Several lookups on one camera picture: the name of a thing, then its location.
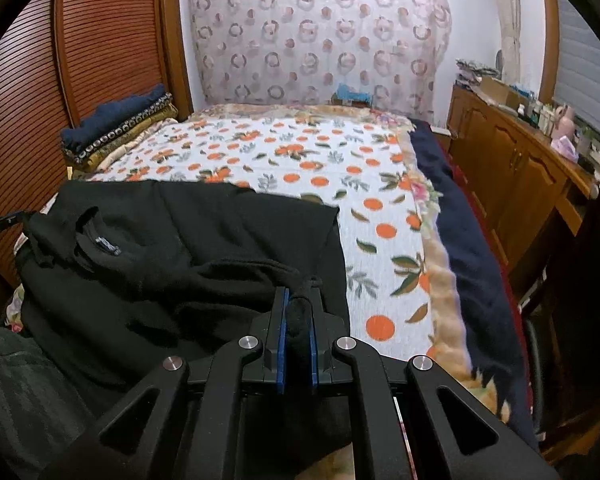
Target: sheer patterned curtain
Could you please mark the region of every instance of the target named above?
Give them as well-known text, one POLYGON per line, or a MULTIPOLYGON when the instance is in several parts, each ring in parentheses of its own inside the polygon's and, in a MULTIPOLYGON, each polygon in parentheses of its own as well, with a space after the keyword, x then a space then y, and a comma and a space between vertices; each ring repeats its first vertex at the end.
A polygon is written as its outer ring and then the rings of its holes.
POLYGON ((190 0, 210 104, 327 103, 340 83, 432 120, 447 0, 190 0))
POLYGON ((502 34, 502 80, 513 84, 520 79, 520 0, 496 0, 502 34))

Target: red fabric edge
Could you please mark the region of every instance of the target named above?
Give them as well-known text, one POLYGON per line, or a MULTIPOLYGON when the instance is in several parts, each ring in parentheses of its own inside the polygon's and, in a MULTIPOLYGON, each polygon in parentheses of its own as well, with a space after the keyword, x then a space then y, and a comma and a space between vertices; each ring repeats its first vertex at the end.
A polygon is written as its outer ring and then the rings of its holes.
POLYGON ((451 170, 453 171, 454 182, 462 190, 462 193, 466 197, 466 200, 469 203, 469 207, 471 207, 471 210, 474 212, 475 219, 477 219, 478 224, 480 225, 480 230, 482 231, 482 234, 484 235, 484 239, 487 240, 489 248, 491 249, 491 253, 493 253, 493 256, 496 258, 496 261, 498 262, 498 267, 500 268, 500 275, 502 277, 502 282, 504 283, 505 294, 507 295, 507 299, 509 300, 509 307, 511 309, 511 314, 513 316, 513 324, 516 327, 516 334, 518 334, 518 340, 520 342, 520 346, 522 347, 522 355, 523 355, 523 358, 525 361, 525 373, 526 373, 526 383, 527 383, 526 402, 528 403, 529 408, 531 408, 531 406, 533 405, 533 402, 534 402, 534 395, 533 395, 533 391, 531 389, 531 384, 530 384, 529 355, 526 350, 526 338, 525 338, 525 333, 522 328, 522 316, 520 316, 520 311, 518 310, 518 303, 516 302, 516 299, 513 296, 513 291, 511 290, 511 285, 509 283, 509 278, 508 278, 509 272, 507 270, 507 266, 501 260, 499 252, 496 250, 495 240, 493 239, 493 236, 491 235, 491 232, 489 231, 487 224, 485 223, 484 218, 482 217, 482 214, 480 213, 480 209, 478 209, 478 205, 475 202, 475 198, 473 197, 473 195, 471 194, 471 192, 469 191, 469 189, 466 185, 466 177, 464 176, 464 173, 462 172, 460 167, 457 166, 453 162, 453 158, 451 157, 450 154, 445 152, 445 157, 446 157, 446 161, 448 162, 449 166, 451 167, 451 170))

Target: white wall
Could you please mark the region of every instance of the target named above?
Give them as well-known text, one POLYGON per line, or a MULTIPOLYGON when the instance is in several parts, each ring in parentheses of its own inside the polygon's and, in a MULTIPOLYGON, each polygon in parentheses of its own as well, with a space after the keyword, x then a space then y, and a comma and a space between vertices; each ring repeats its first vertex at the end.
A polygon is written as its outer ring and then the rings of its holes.
POLYGON ((540 91, 545 43, 544 0, 520 0, 520 82, 540 91))
POLYGON ((437 126, 446 123, 451 92, 458 67, 456 59, 473 59, 495 66, 501 45, 496 0, 448 0, 451 8, 451 37, 436 73, 433 109, 437 126))
MULTIPOLYGON (((474 59, 493 66, 496 53, 500 49, 500 21, 495 0, 448 0, 448 2, 453 25, 448 49, 436 73, 433 101, 434 122, 441 126, 446 123, 451 92, 458 70, 456 58, 474 59)), ((188 0, 180 0, 181 9, 188 8, 188 5, 188 0)), ((195 63, 191 23, 186 20, 186 14, 183 10, 182 34, 185 43, 187 71, 194 109, 200 110, 206 105, 206 101, 195 63)))

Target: white bed sheet with orange print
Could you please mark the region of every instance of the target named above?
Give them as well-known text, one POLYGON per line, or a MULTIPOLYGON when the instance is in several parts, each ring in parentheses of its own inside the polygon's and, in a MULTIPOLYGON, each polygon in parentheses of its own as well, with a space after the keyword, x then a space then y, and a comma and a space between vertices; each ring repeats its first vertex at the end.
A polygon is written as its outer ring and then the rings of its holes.
POLYGON ((433 325, 416 198, 435 192, 403 164, 396 133, 292 108, 253 118, 225 110, 161 129, 90 180, 229 182, 338 206, 352 335, 394 358, 426 353, 433 325))

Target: navy blue blanket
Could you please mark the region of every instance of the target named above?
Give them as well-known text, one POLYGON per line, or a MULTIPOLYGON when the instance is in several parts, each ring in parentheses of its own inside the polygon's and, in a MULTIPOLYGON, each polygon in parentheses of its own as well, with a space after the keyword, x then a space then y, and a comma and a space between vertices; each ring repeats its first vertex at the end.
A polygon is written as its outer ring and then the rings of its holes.
POLYGON ((98 105, 92 115, 80 122, 80 126, 60 131, 62 146, 77 155, 100 136, 150 107, 165 93, 164 85, 160 83, 148 94, 131 95, 120 101, 98 105))
POLYGON ((480 370, 485 384, 493 378, 498 403, 506 400, 511 406, 509 426, 537 449, 526 403, 525 362, 500 268, 429 124, 412 122, 416 130, 411 143, 418 168, 443 194, 436 224, 456 275, 474 372, 480 370))

